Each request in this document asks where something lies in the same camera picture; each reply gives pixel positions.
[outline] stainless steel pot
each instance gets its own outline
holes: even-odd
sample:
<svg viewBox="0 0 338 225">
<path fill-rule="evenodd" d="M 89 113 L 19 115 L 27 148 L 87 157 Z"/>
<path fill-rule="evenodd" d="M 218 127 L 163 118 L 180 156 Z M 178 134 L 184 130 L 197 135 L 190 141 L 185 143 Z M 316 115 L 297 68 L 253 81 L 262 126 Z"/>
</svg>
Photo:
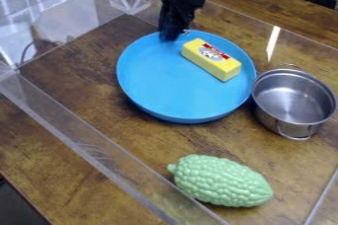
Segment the stainless steel pot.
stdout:
<svg viewBox="0 0 338 225">
<path fill-rule="evenodd" d="M 310 138 L 337 109 L 330 88 L 300 70 L 277 69 L 260 75 L 253 98 L 260 122 L 298 141 Z"/>
</svg>

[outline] blue plate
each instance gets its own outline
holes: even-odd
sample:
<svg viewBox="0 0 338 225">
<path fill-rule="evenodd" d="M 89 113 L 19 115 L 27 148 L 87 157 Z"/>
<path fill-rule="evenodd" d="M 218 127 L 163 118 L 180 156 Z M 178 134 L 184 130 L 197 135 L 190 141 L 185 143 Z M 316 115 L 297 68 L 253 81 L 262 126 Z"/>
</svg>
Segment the blue plate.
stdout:
<svg viewBox="0 0 338 225">
<path fill-rule="evenodd" d="M 242 62 L 242 71 L 228 82 L 181 55 L 182 45 L 202 38 Z M 249 99 L 257 70 L 250 56 L 228 39 L 190 31 L 177 41 L 159 33 L 131 43 L 118 62 L 118 80 L 134 103 L 153 116 L 180 123 L 202 123 L 228 115 Z"/>
</svg>

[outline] bitter melon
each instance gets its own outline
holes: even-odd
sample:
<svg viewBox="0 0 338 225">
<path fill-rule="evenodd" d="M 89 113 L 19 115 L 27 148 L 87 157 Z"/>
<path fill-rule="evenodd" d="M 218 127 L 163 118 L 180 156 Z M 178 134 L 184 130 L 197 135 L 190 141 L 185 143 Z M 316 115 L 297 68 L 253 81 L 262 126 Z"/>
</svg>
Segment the bitter melon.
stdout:
<svg viewBox="0 0 338 225">
<path fill-rule="evenodd" d="M 225 158 L 193 154 L 169 165 L 169 171 L 192 197 L 217 205 L 252 207 L 274 196 L 265 177 Z"/>
</svg>

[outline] pot rim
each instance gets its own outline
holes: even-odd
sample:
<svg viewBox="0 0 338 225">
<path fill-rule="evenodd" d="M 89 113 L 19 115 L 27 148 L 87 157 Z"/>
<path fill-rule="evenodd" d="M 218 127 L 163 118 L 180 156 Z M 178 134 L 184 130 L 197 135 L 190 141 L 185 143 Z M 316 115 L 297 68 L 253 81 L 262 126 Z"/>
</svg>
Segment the pot rim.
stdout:
<svg viewBox="0 0 338 225">
<path fill-rule="evenodd" d="M 332 112 L 330 114 L 328 115 L 326 118 L 324 118 L 322 120 L 317 121 L 317 122 L 308 122 L 308 123 L 300 123 L 300 122 L 293 122 L 293 121 L 288 121 L 280 117 L 277 117 L 276 115 L 273 115 L 270 112 L 268 112 L 261 103 L 260 103 L 260 100 L 256 96 L 256 89 L 257 89 L 257 86 L 258 86 L 258 83 L 260 81 L 264 79 L 264 78 L 268 78 L 272 74 L 274 73 L 281 73 L 281 74 L 288 74 L 288 73 L 292 73 L 292 74 L 298 74 L 300 76 L 302 77 L 308 77 L 313 82 L 316 82 L 322 88 L 324 90 L 326 91 L 328 93 L 328 96 L 330 97 L 332 99 L 332 102 L 333 102 L 333 105 L 332 105 Z M 322 124 L 325 121 L 328 121 L 328 119 L 333 116 L 333 114 L 336 114 L 338 108 L 337 108 L 337 98 L 336 98 L 336 95 L 334 95 L 334 92 L 333 90 L 330 89 L 330 87 L 312 74 L 309 74 L 308 72 L 304 72 L 301 70 L 293 70 L 293 69 L 274 69 L 274 70 L 270 70 L 268 72 L 264 72 L 262 74 L 258 75 L 256 81 L 254 81 L 254 84 L 253 84 L 253 91 L 252 91 L 252 96 L 253 96 L 253 99 L 254 99 L 254 102 L 257 104 L 257 106 L 260 107 L 260 109 L 270 116 L 273 117 L 276 120 L 280 120 L 281 122 L 285 122 L 285 123 L 289 123 L 289 124 L 293 124 L 293 125 L 300 125 L 300 126 L 305 126 L 305 125 L 317 125 L 317 124 Z"/>
</svg>

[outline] table surface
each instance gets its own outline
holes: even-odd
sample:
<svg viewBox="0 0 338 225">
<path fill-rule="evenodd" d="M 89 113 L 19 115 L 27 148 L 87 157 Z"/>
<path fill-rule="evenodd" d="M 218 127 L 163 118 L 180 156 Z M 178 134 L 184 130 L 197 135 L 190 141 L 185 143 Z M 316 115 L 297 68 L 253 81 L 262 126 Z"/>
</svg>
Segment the table surface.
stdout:
<svg viewBox="0 0 338 225">
<path fill-rule="evenodd" d="M 338 47 L 333 10 L 301 0 L 212 1 Z M 280 62 L 296 63 L 337 93 L 334 48 L 282 31 L 268 62 L 264 44 L 270 24 L 230 10 L 221 12 L 210 4 L 193 26 L 236 41 L 261 71 Z M 129 101 L 115 75 L 126 46 L 155 31 L 154 25 L 123 15 L 26 64 L 22 75 L 170 180 L 167 164 L 192 153 L 226 157 L 260 171 L 276 190 L 266 204 L 256 208 L 206 205 L 232 224 L 304 223 L 338 165 L 337 114 L 304 143 L 261 126 L 250 102 L 232 115 L 204 124 L 155 119 Z M 163 224 L 4 96 L 0 109 L 2 174 L 54 224 Z"/>
</svg>

